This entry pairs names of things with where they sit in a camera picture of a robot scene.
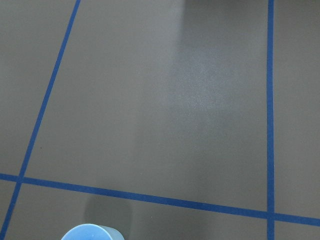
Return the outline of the brown paper table mat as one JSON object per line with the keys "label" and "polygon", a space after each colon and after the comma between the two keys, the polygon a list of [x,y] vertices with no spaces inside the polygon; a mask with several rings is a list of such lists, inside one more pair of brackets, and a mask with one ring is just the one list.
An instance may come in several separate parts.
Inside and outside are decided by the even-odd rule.
{"label": "brown paper table mat", "polygon": [[320,237],[317,0],[3,0],[0,237]]}

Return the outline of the light blue plastic cup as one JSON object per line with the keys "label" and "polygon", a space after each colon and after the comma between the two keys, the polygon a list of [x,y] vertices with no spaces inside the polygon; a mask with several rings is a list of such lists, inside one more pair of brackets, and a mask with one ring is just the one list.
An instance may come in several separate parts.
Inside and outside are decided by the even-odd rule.
{"label": "light blue plastic cup", "polygon": [[124,240],[123,235],[112,227],[97,224],[81,224],[70,229],[61,240]]}

